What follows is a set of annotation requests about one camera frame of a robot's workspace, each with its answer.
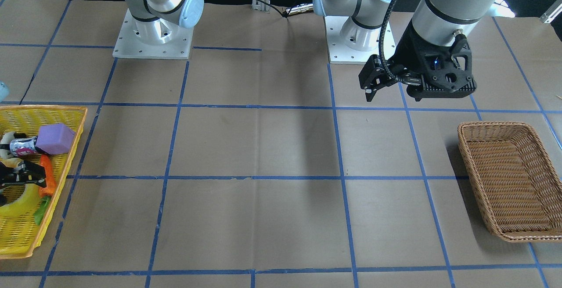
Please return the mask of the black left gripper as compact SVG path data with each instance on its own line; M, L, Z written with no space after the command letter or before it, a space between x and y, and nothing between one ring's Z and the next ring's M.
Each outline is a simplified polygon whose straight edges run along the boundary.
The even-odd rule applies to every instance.
M388 60L391 72L401 82L411 82L407 94L424 98L464 98L476 91L472 74L472 50L464 34L454 37L452 46L438 46L424 40L409 23ZM386 71L379 55L371 55L359 72L360 88L367 102L385 87Z

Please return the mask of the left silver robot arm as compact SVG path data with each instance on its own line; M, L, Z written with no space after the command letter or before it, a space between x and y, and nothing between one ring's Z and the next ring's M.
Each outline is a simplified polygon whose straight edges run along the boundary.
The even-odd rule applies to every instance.
M394 53L385 51L391 15L405 0L313 0L315 14L345 17L347 46L369 52L358 75L368 102L395 84L416 101L465 98L476 92L468 36L496 14L495 0L419 0Z

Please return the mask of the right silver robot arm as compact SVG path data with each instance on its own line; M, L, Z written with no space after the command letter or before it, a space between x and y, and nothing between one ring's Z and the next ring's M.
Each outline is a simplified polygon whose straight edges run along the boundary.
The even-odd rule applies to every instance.
M77 2L6 0L1 6L1 78L12 74L24 104L89 104L93 134L72 177L128 176L167 180L187 81L179 64L160 56L187 54L203 0L125 0L130 19L118 43L104 36L118 26L121 5L102 3L78 14Z

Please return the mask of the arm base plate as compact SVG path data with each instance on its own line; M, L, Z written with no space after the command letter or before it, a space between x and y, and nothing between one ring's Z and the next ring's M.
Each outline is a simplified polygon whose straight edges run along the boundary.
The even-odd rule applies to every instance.
M345 16L327 16L324 24L331 64L363 65L372 54L380 54L381 28L366 29Z
M127 59L188 60L193 29L163 19L141 22L126 11L113 57Z

